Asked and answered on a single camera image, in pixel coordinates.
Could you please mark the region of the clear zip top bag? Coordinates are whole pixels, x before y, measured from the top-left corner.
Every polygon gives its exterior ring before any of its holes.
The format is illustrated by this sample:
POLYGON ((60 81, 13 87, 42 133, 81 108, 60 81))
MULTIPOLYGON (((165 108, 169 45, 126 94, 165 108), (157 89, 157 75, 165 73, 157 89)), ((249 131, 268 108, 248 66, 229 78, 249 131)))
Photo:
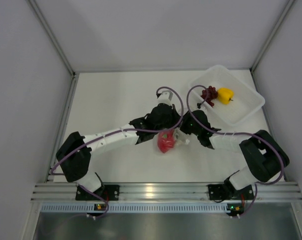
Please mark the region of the clear zip top bag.
POLYGON ((159 153, 167 154, 173 149, 188 145, 189 143, 189 136, 178 127, 171 130, 166 129, 158 133, 156 135, 155 147, 159 153))

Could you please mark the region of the red fake strawberry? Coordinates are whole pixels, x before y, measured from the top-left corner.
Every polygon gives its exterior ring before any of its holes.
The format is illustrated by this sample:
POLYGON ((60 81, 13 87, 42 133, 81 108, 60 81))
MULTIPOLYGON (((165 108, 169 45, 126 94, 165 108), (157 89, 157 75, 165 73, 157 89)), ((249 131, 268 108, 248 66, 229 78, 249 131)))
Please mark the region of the red fake strawberry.
POLYGON ((174 130, 160 132, 157 137, 157 147, 163 154, 173 149, 176 144, 174 130))

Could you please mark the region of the purple fake grapes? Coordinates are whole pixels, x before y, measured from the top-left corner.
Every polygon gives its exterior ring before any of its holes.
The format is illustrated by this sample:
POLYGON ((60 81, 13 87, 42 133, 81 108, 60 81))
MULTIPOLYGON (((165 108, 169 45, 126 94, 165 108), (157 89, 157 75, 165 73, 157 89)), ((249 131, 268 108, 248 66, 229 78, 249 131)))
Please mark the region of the purple fake grapes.
POLYGON ((211 107, 214 107, 214 103, 212 100, 215 100, 218 98, 218 92, 215 87, 209 86, 208 88, 202 90, 202 99, 205 100, 211 107))

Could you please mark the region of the yellow fake bell pepper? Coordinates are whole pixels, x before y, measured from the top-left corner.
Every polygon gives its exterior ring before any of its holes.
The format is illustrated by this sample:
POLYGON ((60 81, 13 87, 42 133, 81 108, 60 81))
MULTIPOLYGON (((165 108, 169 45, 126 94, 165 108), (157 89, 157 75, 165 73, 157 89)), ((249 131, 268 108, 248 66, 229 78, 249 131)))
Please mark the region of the yellow fake bell pepper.
POLYGON ((229 88, 220 88, 218 91, 217 99, 224 105, 228 105, 231 101, 233 101, 234 92, 229 88))

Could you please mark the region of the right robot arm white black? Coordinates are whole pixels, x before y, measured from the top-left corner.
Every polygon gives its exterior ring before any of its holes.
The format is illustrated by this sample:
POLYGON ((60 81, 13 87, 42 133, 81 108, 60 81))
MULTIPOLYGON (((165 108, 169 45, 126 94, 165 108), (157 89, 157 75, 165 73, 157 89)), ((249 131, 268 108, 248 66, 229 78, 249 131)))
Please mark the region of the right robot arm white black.
POLYGON ((186 135, 196 136, 205 148, 243 155, 246 166, 227 177, 221 185, 223 199, 237 198, 244 188, 254 183, 267 183, 290 164, 288 155, 266 130, 249 135, 219 134, 220 129, 211 126, 202 110, 187 111, 180 130, 186 135))

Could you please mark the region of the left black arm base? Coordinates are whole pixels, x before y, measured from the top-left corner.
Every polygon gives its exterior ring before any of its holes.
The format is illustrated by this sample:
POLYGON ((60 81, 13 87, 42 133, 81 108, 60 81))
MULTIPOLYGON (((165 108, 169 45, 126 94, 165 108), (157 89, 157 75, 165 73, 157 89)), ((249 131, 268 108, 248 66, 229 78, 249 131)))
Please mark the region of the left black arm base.
MULTIPOLYGON (((118 201, 120 186, 117 184, 107 184, 93 192, 95 195, 100 196, 105 201, 118 201)), ((98 198, 92 194, 86 192, 82 187, 78 186, 76 195, 76 201, 97 201, 98 198)))

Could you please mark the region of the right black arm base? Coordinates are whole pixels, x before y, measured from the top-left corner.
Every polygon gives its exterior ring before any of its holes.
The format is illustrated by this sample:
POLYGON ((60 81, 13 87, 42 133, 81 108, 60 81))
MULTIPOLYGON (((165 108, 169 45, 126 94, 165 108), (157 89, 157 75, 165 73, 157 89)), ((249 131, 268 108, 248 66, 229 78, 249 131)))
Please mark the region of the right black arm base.
POLYGON ((207 187, 211 201, 221 203, 231 197, 231 192, 225 184, 209 184, 207 187))

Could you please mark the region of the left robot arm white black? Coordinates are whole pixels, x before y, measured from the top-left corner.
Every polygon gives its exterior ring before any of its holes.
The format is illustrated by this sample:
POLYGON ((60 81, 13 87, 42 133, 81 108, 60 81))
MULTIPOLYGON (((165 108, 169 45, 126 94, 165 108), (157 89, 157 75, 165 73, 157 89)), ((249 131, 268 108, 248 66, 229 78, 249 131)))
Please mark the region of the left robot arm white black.
POLYGON ((84 187, 88 196, 98 200, 104 194, 104 183, 97 172, 90 170, 98 155, 150 141, 160 132, 177 128, 182 119, 174 105, 159 103, 150 113, 115 130, 91 135, 73 132, 58 149, 55 168, 61 168, 68 183, 84 187))

